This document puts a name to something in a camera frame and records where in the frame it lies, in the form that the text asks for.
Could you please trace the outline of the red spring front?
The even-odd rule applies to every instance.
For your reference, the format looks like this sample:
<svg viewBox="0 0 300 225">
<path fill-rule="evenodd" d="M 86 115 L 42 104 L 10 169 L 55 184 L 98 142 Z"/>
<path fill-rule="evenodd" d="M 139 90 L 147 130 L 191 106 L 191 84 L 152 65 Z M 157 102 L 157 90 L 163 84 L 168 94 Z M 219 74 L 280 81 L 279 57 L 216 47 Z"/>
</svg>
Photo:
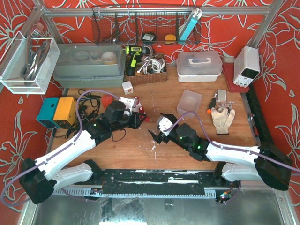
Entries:
<svg viewBox="0 0 300 225">
<path fill-rule="evenodd" d="M 139 113 L 144 114 L 144 108 L 142 106 L 139 107 Z"/>
</svg>

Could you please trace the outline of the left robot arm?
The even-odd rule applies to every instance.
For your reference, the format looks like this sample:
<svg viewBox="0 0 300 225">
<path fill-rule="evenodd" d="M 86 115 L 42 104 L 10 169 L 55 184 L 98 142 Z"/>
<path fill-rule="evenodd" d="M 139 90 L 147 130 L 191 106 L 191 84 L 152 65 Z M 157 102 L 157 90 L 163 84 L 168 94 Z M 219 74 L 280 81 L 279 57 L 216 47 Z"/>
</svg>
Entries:
<svg viewBox="0 0 300 225">
<path fill-rule="evenodd" d="M 55 190 L 78 182 L 98 182 L 102 170 L 91 159 L 78 166 L 65 166 L 81 154 L 110 139 L 113 132 L 125 128 L 138 129 L 147 116 L 134 107 L 134 101 L 131 99 L 112 101 L 98 119 L 85 124 L 69 141 L 47 155 L 35 160 L 24 160 L 19 183 L 32 202 L 42 203 Z"/>
</svg>

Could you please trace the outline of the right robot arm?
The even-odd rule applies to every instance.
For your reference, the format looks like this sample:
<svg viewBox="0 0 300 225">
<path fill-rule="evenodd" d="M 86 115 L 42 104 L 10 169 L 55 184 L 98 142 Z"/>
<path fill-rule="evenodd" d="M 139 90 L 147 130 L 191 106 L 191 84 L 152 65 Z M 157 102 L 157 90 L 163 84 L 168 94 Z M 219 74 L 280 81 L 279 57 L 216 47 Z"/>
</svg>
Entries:
<svg viewBox="0 0 300 225">
<path fill-rule="evenodd" d="M 179 124 L 173 114 L 161 114 L 157 129 L 158 134 L 151 132 L 155 142 L 172 141 L 197 161 L 218 162 L 217 175 L 227 181 L 263 181 L 273 189 L 289 188 L 293 162 L 271 143 L 234 146 L 201 138 L 188 124 Z"/>
</svg>

